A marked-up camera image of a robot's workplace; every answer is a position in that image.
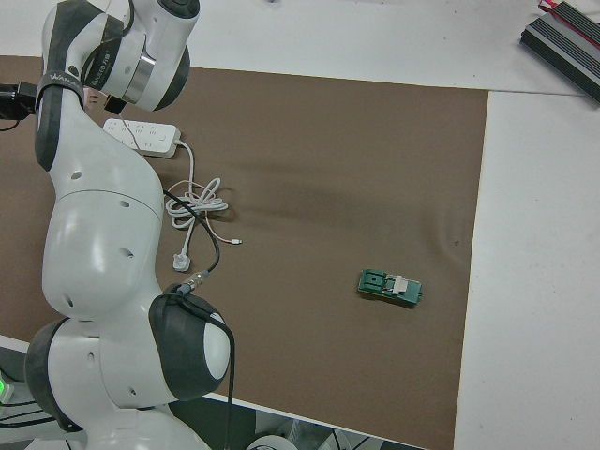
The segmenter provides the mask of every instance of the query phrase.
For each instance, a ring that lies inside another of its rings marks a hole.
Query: power outlet socket
[[[175,125],[126,120],[128,129],[123,122],[121,119],[108,119],[104,123],[104,131],[147,157],[170,158],[175,153],[177,147],[175,141],[181,137],[181,131]]]

